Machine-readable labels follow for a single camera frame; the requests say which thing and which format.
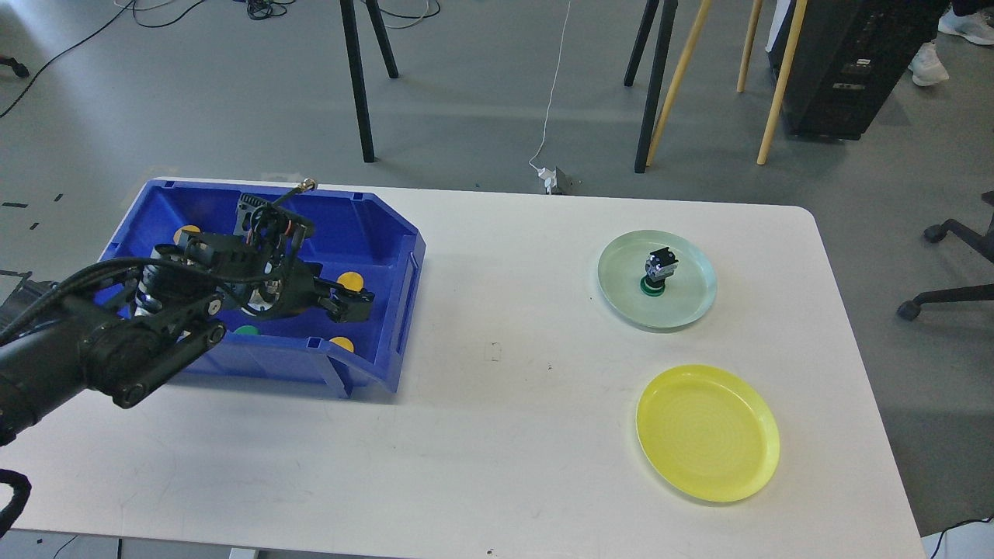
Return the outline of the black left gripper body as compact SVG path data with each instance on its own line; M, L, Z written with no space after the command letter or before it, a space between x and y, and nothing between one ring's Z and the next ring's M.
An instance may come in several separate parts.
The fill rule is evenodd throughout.
M303 241L315 233L314 223L285 209L283 203L289 198L289 194L274 201L239 196L234 234L253 257L245 275L263 280L230 284L233 293L226 293L227 309L273 321L298 316L326 300L327 286L319 277L322 266L299 258Z

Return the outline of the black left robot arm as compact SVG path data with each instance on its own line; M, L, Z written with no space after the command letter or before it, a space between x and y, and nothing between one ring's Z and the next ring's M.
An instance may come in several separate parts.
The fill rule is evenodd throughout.
M357 279L336 282L299 252L314 224L244 195L230 234L178 230L149 257L106 259L63 282L23 284L2 326L2 442L85 390L129 409L217 346L224 309L262 321L321 308L365 321L375 300Z

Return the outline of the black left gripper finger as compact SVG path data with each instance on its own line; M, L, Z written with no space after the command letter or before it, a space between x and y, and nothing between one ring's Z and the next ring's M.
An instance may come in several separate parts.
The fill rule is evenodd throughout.
M360 323L369 321L372 311L371 296L319 297L320 307L334 323Z
M344 307L371 305L375 300L375 293L366 289L365 277L357 270L346 270L334 280L314 276L313 283L320 298Z

